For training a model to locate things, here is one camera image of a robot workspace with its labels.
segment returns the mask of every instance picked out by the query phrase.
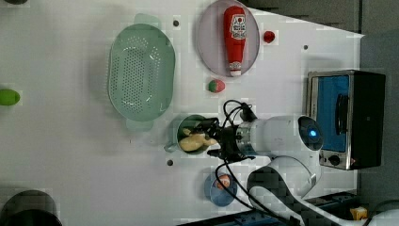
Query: plate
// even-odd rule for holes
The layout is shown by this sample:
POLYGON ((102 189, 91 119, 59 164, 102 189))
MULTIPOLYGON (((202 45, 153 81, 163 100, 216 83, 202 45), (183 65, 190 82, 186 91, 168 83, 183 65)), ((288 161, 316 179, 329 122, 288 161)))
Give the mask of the plate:
POLYGON ((196 31, 199 54, 206 67, 228 77, 231 75, 223 35, 223 14, 232 6, 241 7, 246 13, 247 40, 241 66, 242 74, 246 73, 255 62, 260 45, 258 25, 246 6, 232 0, 216 1, 203 12, 196 31))
MULTIPOLYGON (((229 179, 230 179, 230 186, 227 187, 227 189, 234 195, 237 194, 237 184, 234 182, 234 180, 232 179, 232 177, 227 174, 227 173, 223 173, 220 172, 218 175, 219 177, 222 175, 228 175, 229 179)), ((216 183, 217 183, 217 179, 215 176, 215 173, 212 172, 205 180, 205 184, 204 184, 204 193, 205 196, 211 201, 213 202, 215 205, 223 207, 223 206, 227 206, 230 203, 232 203, 232 201, 234 201, 234 197, 231 196, 229 194, 229 192, 227 192, 224 189, 219 189, 216 187, 216 183)))

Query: ketchup bottle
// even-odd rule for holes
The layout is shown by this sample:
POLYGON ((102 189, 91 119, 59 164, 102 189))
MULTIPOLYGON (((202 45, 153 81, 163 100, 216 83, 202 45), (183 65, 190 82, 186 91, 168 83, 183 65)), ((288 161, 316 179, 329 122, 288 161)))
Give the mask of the ketchup bottle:
POLYGON ((230 74, 239 76, 247 37, 244 9, 236 6, 227 8, 224 12, 223 24, 230 74))

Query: green fruit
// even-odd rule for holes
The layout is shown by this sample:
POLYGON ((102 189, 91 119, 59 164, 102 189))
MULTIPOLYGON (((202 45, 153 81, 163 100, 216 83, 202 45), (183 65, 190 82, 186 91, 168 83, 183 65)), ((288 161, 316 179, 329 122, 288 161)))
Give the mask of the green fruit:
POLYGON ((15 105, 21 99, 18 92, 11 89, 0 90, 0 105, 15 105))

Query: cable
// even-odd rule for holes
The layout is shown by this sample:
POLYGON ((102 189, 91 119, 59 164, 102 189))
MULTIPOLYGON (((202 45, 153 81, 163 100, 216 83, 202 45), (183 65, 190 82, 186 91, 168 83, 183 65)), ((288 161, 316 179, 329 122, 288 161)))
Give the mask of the cable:
POLYGON ((232 117, 232 122, 234 122, 235 117, 237 116, 238 113, 240 113, 240 111, 237 111, 237 112, 235 113, 234 117, 232 117))
POLYGON ((262 203, 260 203, 257 199, 255 199, 245 188, 243 188, 241 183, 234 176, 234 173, 232 173, 232 171, 231 171, 231 169, 229 167, 229 164, 226 165, 226 168, 229 171, 229 173, 231 174, 231 177, 234 180, 234 182, 237 183, 241 187, 241 189, 243 189, 244 193, 246 193, 251 200, 253 200, 257 205, 259 205, 271 217, 273 217, 273 218, 281 218, 281 217, 277 216, 276 214, 274 214, 273 212, 271 212, 267 207, 265 207, 262 203))
POLYGON ((225 102, 225 104, 223 105, 223 113, 224 113, 225 116, 226 116, 226 120, 229 120, 230 124, 233 124, 233 122, 231 121, 230 117, 228 117, 228 114, 227 114, 227 111, 226 111, 226 106, 227 106, 228 103, 236 103, 236 104, 239 104, 240 107, 241 107, 242 103, 241 103, 241 102, 238 102, 238 101, 236 101, 236 100, 229 100, 229 101, 225 102))
POLYGON ((243 202, 242 200, 238 199, 238 197, 237 197, 236 195, 234 195, 229 189, 227 189, 227 188, 225 187, 225 185, 220 181, 219 175, 218 175, 218 171, 219 171, 220 168, 226 166, 227 164, 228 164, 228 163, 225 162, 224 164, 222 164, 222 165, 220 165, 220 166, 218 166, 218 167, 216 168, 216 170, 215 170, 215 176, 216 176, 217 181, 220 183, 221 186, 223 186, 223 189, 225 189, 225 190, 227 191, 227 193, 229 193, 229 195, 231 195, 231 196, 232 196, 233 198, 235 198, 237 201, 239 201, 240 203, 242 203, 246 208, 249 208, 249 209, 251 209, 251 210, 256 210, 254 207, 252 207, 252 206, 248 205, 247 203, 243 202))
POLYGON ((399 203, 399 200, 389 200, 389 201, 384 201, 380 204, 378 204, 373 211, 370 213, 369 218, 366 220, 366 222, 364 222, 363 226, 367 226, 369 225, 369 223, 372 221, 373 216, 375 215, 376 211, 381 208, 381 206, 387 205, 387 204, 392 204, 392 203, 399 203))
POLYGON ((228 163, 226 160, 224 160, 224 164, 218 166, 218 167, 216 168, 216 170, 215 170, 216 179, 217 179, 217 181, 223 186, 223 188, 224 188, 233 198, 235 198, 237 201, 239 201, 240 203, 242 203, 245 207, 247 207, 247 208, 249 208, 249 209, 251 209, 251 210, 257 210, 257 209, 254 208, 253 206, 250 206, 250 205, 248 205, 247 203, 245 203, 245 202, 243 202, 242 200, 240 200, 236 195, 232 194, 232 192, 230 192, 230 191, 224 186, 224 184, 220 181, 219 176, 218 176, 218 171, 219 171, 220 168, 226 166, 226 168, 227 168, 227 170, 229 171, 229 173, 230 173, 232 179, 234 180, 234 182, 237 183, 237 184, 240 186, 240 188, 248 195, 248 197, 249 197, 250 199, 252 199, 256 204, 258 204, 258 205, 265 211, 265 213, 266 213, 267 215, 269 215, 269 216, 272 217, 272 218, 276 218, 276 219, 278 219, 278 220, 280 220, 280 221, 282 221, 282 222, 284 222, 284 223, 288 223, 288 221, 287 221, 286 218, 282 218, 282 217, 280 217, 280 216, 274 214, 274 213, 271 212, 269 209, 267 209, 263 204, 261 204, 258 200, 256 200, 251 194, 249 194, 249 192, 247 192, 247 190, 243 188, 243 186, 241 185, 241 183, 240 183, 240 182, 237 180, 237 178, 234 176, 234 173, 232 173, 232 171, 231 171, 231 169, 230 169, 230 167, 229 167, 229 164, 230 164, 230 163, 228 163))
POLYGON ((231 121, 230 116, 234 113, 234 111, 238 110, 238 109, 242 109, 242 106, 237 106, 235 109, 233 109, 227 116, 226 116, 226 120, 223 122, 222 128, 224 128, 226 126, 227 121, 230 122, 231 125, 234 125, 234 122, 231 121))

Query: red ball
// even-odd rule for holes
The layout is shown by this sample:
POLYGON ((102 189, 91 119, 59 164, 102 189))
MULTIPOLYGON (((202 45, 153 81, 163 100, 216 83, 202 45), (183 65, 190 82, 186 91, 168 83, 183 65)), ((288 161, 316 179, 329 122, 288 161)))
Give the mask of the red ball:
POLYGON ((276 35, 273 31, 266 31, 263 35, 263 40, 267 43, 272 42, 275 39, 276 35))

